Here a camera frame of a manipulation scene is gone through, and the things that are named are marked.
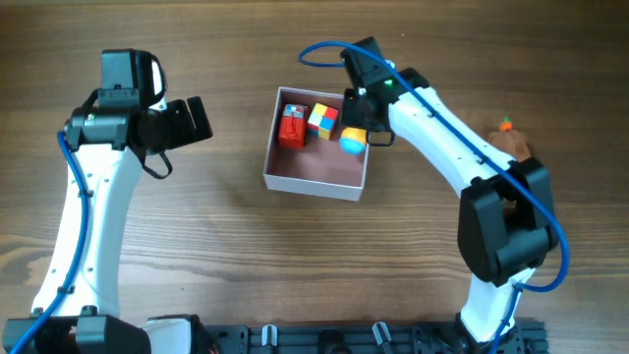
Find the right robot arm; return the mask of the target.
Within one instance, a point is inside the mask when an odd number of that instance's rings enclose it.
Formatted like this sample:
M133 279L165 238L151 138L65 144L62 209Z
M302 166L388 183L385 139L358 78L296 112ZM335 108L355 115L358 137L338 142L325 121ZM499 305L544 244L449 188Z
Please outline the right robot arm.
M352 83L344 124L407 141L457 194L457 244L472 273L459 322L471 347L495 349L513 327L535 269L566 244L556 230L547 170L486 142L416 70L385 62L374 38L346 46L340 58Z

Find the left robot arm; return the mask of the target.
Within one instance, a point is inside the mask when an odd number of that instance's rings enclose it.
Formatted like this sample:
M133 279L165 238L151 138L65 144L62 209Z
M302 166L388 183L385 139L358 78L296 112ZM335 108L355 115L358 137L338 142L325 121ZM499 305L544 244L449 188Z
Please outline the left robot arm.
M25 319L7 320L10 353L214 353L196 315L133 325L120 317L119 264L134 190L146 159L212 135L201 100L167 100L157 57L101 54L102 85L57 135L67 193L48 272Z

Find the multicolour puzzle cube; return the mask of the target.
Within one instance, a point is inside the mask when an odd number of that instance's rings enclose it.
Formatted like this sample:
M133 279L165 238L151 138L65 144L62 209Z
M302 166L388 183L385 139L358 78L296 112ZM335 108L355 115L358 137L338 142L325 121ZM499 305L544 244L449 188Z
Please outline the multicolour puzzle cube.
M338 121L339 111L316 103L308 119L308 132L321 139L330 140Z

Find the blue orange toy figure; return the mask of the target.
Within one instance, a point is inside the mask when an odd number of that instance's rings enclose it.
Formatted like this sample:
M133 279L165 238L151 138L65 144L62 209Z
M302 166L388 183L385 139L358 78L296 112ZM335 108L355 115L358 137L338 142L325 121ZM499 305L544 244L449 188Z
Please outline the blue orange toy figure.
M346 153L360 155L367 148L367 131L346 127L341 133L339 144Z

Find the red toy fire truck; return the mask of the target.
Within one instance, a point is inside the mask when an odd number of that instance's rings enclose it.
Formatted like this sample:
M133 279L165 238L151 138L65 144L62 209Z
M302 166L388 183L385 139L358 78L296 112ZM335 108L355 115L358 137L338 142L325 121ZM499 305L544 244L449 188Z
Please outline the red toy fire truck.
M277 142L282 148L302 149L305 146L309 108L286 104L282 110Z

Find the brown plush bear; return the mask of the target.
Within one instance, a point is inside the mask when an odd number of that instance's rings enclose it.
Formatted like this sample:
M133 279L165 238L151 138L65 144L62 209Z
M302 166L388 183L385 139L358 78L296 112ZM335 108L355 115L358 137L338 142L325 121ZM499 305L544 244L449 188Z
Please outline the brown plush bear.
M515 130L508 117L504 118L496 130L488 134L488 142L517 161L524 161L533 156L526 135Z

